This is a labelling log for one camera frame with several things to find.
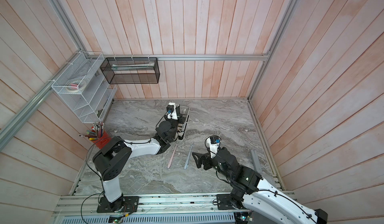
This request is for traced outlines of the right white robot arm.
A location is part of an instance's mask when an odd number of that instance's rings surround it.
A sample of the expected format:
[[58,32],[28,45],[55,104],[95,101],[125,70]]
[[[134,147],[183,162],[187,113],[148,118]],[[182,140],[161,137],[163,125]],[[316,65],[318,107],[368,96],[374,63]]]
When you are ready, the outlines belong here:
[[224,182],[233,188],[224,201],[235,209],[259,213],[277,224],[326,224],[328,214],[322,209],[313,210],[294,201],[276,189],[261,174],[238,163],[225,147],[214,153],[193,152],[197,168],[213,169],[225,177]]

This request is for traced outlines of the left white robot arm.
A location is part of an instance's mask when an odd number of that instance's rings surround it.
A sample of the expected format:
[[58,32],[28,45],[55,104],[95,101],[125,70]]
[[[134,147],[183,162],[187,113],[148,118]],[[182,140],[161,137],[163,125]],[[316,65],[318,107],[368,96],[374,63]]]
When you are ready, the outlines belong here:
[[99,150],[92,159],[104,191],[97,213],[136,212],[139,198],[125,198],[121,190],[119,175],[124,166],[134,157],[164,153],[172,142],[184,138],[185,128],[185,123],[165,120],[150,139],[131,141],[115,136]]

